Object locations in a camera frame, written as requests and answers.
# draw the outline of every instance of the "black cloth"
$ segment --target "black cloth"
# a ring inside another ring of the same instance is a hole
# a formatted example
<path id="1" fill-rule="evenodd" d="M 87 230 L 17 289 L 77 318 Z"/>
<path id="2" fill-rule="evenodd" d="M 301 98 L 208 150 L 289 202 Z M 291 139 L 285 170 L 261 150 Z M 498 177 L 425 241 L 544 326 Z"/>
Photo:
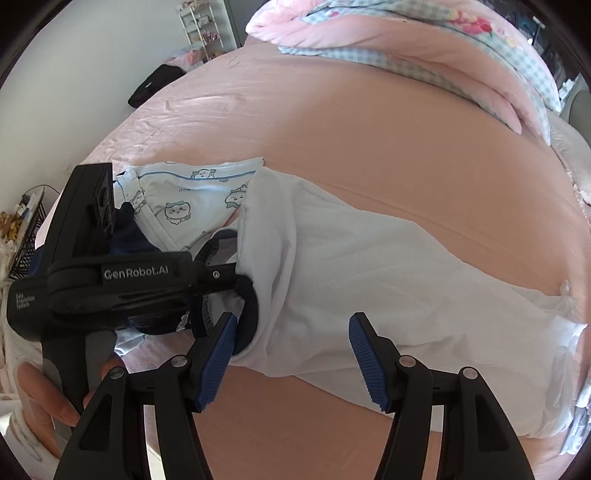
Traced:
<path id="1" fill-rule="evenodd" d="M 146 252 L 160 252 L 160 249 L 148 242 L 148 239 L 134 221 L 134 208 L 129 202 L 115 209 L 115 230 L 111 237 L 111 255 L 126 255 Z"/>
<path id="2" fill-rule="evenodd" d="M 129 97 L 127 103 L 133 108 L 137 108 L 143 105 L 153 94 L 183 75 L 185 75 L 185 72 L 181 67 L 161 65 L 137 88 L 134 94 Z"/>

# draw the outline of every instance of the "wall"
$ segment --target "wall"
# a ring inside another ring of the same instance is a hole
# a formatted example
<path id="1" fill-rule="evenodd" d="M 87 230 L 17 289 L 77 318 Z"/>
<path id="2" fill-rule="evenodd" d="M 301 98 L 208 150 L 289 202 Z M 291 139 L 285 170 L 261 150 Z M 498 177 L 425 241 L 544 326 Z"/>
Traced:
<path id="1" fill-rule="evenodd" d="M 33 40 L 0 89 L 0 210 L 71 169 L 133 109 L 127 99 L 172 52 L 188 46 L 180 0 L 73 0 Z M 226 50 L 235 48 L 219 14 Z"/>

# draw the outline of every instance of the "cartoon print fabric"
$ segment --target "cartoon print fabric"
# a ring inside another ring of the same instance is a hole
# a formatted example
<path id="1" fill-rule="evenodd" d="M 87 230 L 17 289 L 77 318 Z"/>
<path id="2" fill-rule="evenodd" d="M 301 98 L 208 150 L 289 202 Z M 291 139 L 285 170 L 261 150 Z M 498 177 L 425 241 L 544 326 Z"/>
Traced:
<path id="1" fill-rule="evenodd" d="M 195 254 L 243 202 L 262 158 L 198 167 L 162 162 L 115 177 L 115 205 L 129 202 L 135 221 L 162 251 Z"/>

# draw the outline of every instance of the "plaid fabric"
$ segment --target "plaid fabric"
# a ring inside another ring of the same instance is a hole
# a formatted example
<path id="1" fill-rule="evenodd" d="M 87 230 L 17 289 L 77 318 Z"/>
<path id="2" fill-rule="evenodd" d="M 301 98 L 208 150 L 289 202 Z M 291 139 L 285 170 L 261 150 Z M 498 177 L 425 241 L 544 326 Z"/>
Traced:
<path id="1" fill-rule="evenodd" d="M 419 82 L 428 83 L 435 87 L 439 87 L 443 90 L 447 90 L 448 92 L 452 92 L 457 96 L 465 98 L 466 100 L 474 102 L 485 112 L 491 114 L 495 118 L 505 123 L 502 118 L 498 117 L 494 111 L 489 109 L 487 104 L 462 91 L 460 87 L 450 82 L 446 78 L 442 77 L 441 75 L 424 69 L 409 61 L 392 61 L 385 53 L 371 50 L 361 50 L 358 48 L 314 49 L 279 47 L 279 50 L 280 52 L 289 55 L 316 56 L 324 57 L 327 59 L 352 61 L 354 63 L 361 63 L 364 65 L 374 66 L 382 70 L 387 70 L 388 72 L 396 73 L 398 75 L 408 77 L 413 80 L 418 80 Z"/>
<path id="2" fill-rule="evenodd" d="M 504 67 L 510 66 L 521 74 L 537 91 L 545 106 L 560 110 L 560 99 L 556 84 L 541 62 L 525 52 L 519 46 L 512 46 L 512 40 L 498 34 L 495 29 L 489 33 L 467 34 L 462 25 L 450 20 L 457 15 L 456 10 L 429 2 L 428 0 L 332 0 L 326 1 L 302 18 L 303 21 L 316 24 L 338 13 L 339 15 L 370 15 L 374 17 L 409 18 L 431 23 L 435 27 L 461 36 L 487 54 L 491 51 L 503 58 Z"/>
<path id="3" fill-rule="evenodd" d="M 548 121 L 548 112 L 546 111 L 547 105 L 544 101 L 544 98 L 541 96 L 539 90 L 535 88 L 535 86 L 530 82 L 529 78 L 527 78 L 522 71 L 515 69 L 505 57 L 500 55 L 497 51 L 490 48 L 486 44 L 479 42 L 478 40 L 474 39 L 473 37 L 470 37 L 469 35 L 465 35 L 457 31 L 451 31 L 449 33 L 452 33 L 453 35 L 467 40 L 468 42 L 472 43 L 474 46 L 485 52 L 489 57 L 493 58 L 498 64 L 500 64 L 505 70 L 510 72 L 510 74 L 512 74 L 517 79 L 517 81 L 519 81 L 519 83 L 522 84 L 523 87 L 525 87 L 525 91 L 527 92 L 529 99 L 534 104 L 535 110 L 538 114 L 538 118 L 540 119 L 540 124 L 542 126 L 542 137 L 544 138 L 544 141 L 548 145 L 550 145 L 550 122 Z M 558 106 L 560 109 L 560 99 L 558 99 Z"/>

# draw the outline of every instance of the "clothing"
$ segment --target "clothing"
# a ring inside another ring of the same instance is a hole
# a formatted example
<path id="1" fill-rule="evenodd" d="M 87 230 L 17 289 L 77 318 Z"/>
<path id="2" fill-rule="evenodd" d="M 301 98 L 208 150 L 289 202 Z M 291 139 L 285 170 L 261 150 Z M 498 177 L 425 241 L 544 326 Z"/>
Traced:
<path id="1" fill-rule="evenodd" d="M 267 168 L 251 180 L 237 227 L 236 272 L 254 282 L 259 324 L 234 365 L 297 375 L 376 408 L 348 339 L 349 317 L 365 312 L 403 355 L 444 371 L 478 369 L 518 435 L 551 436 L 570 423 L 584 329 L 572 297 L 497 280 L 414 222 L 356 210 Z"/>
<path id="2" fill-rule="evenodd" d="M 146 78 L 142 84 L 137 87 L 127 103 L 133 108 L 138 108 L 143 105 L 152 95 L 159 90 L 162 90 L 169 83 L 178 80 L 185 71 L 181 67 L 163 64 Z"/>
<path id="3" fill-rule="evenodd" d="M 174 162 L 130 167 L 115 177 L 115 206 L 129 202 L 148 241 L 194 256 L 240 206 L 262 158 L 196 167 Z"/>
<path id="4" fill-rule="evenodd" d="M 37 440 L 22 415 L 14 368 L 22 361 L 41 367 L 41 346 L 20 338 L 6 321 L 8 286 L 2 289 L 0 316 L 0 433 L 33 480 L 51 480 L 57 459 Z"/>
<path id="5" fill-rule="evenodd" d="M 115 209 L 115 227 L 111 237 L 111 255 L 127 255 L 140 252 L 160 252 L 152 245 L 134 221 L 135 211 L 129 202 Z"/>

